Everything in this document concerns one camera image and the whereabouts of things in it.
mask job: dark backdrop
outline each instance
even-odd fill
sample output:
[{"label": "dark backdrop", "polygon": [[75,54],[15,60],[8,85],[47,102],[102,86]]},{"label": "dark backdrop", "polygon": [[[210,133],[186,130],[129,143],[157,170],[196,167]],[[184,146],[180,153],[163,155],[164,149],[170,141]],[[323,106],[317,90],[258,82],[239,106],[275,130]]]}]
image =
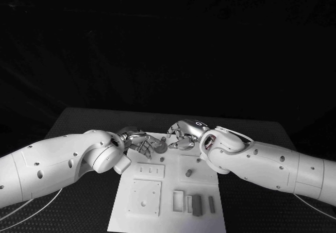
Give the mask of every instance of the dark backdrop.
[{"label": "dark backdrop", "polygon": [[1,154],[67,106],[278,121],[302,152],[333,153],[331,2],[4,1]]}]

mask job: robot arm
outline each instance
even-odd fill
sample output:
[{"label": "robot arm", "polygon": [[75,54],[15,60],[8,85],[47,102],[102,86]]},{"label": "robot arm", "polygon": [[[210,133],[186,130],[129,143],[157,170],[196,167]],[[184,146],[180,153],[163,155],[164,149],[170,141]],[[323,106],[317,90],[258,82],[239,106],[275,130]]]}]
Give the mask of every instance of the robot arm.
[{"label": "robot arm", "polygon": [[148,157],[160,140],[142,132],[115,134],[90,130],[41,140],[0,158],[0,208],[53,193],[77,181],[88,171],[113,168],[121,174],[131,161],[124,142]]},{"label": "robot arm", "polygon": [[304,195],[336,206],[336,162],[262,142],[250,140],[249,143],[243,143],[222,127],[213,130],[206,128],[201,133],[191,135],[188,128],[199,128],[200,124],[201,127],[207,126],[196,120],[188,120],[186,127],[181,122],[186,123],[184,120],[178,121],[167,132],[170,137],[175,131],[178,138],[178,141],[170,144],[170,148],[188,150],[193,145],[186,148],[186,141],[197,142],[200,158],[217,173],[227,174],[232,171],[240,179],[268,189]]}]

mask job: white board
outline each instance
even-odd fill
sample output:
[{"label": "white board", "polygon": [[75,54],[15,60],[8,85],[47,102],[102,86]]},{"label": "white board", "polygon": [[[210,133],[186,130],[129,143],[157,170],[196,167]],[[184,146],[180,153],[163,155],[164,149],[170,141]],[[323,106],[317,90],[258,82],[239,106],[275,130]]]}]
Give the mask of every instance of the white board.
[{"label": "white board", "polygon": [[[148,134],[158,139],[165,136],[161,133]],[[173,135],[171,138],[167,138],[165,143],[170,144],[174,141]],[[128,150],[126,156],[131,159],[131,165],[121,175],[106,231],[119,233],[225,233],[216,172],[212,171],[203,160],[196,162],[199,149],[193,148],[187,151],[168,149],[163,154],[154,153],[151,161],[134,150]],[[187,169],[191,170],[190,177],[183,176]],[[180,203],[180,195],[183,195],[184,203]],[[199,195],[201,198],[203,215],[199,217],[190,214],[190,205],[187,205],[190,197],[187,196],[191,195]],[[209,196],[213,197],[214,213],[210,213]],[[173,211],[178,206],[183,206],[183,211]]]}]

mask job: robotic hand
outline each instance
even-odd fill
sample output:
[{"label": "robotic hand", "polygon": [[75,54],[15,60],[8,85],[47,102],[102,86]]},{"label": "robotic hand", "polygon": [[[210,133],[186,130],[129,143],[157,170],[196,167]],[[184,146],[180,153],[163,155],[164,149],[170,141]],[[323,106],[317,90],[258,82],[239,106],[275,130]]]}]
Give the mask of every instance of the robotic hand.
[{"label": "robotic hand", "polygon": [[190,150],[199,143],[200,159],[220,174],[232,171],[256,185],[314,198],[336,206],[336,162],[255,142],[223,127],[209,129],[197,120],[180,120],[167,131],[177,142],[168,148]]},{"label": "robotic hand", "polygon": [[33,143],[0,158],[0,208],[53,193],[92,170],[113,168],[122,174],[131,164],[124,151],[131,148],[150,158],[163,143],[134,128],[89,130]]}]

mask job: black tabletop surface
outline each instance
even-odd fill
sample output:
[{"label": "black tabletop surface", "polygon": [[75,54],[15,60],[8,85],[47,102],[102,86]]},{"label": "black tabletop surface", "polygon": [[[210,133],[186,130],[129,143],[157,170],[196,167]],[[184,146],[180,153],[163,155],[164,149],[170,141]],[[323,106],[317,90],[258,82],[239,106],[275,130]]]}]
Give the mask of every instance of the black tabletop surface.
[{"label": "black tabletop surface", "polygon": [[[295,150],[282,126],[276,122],[226,119],[204,116],[138,113],[113,110],[66,108],[46,138],[90,129],[116,132],[125,126],[138,126],[145,132],[165,133],[181,119],[193,118],[210,128],[222,126],[255,141]],[[223,220],[227,233],[334,233],[336,220],[312,210],[292,194],[268,190],[238,178],[230,172],[217,175]],[[63,188],[46,209],[4,233],[106,232],[119,175],[111,169],[102,174],[86,173],[79,181]],[[0,222],[0,230],[28,217],[51,200],[56,192],[34,199]],[[302,197],[325,213],[331,206]],[[0,209],[0,217],[23,203]]]}]

